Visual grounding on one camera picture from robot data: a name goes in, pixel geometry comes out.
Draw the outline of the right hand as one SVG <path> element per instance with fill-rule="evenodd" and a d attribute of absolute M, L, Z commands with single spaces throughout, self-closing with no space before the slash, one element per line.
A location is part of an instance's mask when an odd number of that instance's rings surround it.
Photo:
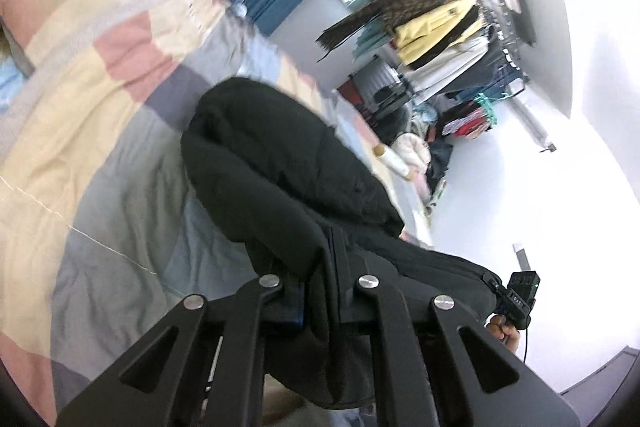
<path fill-rule="evenodd" d="M 514 327 L 503 315 L 494 315 L 485 325 L 485 329 L 491 333 L 506 349 L 514 355 L 518 352 L 521 332 Z"/>

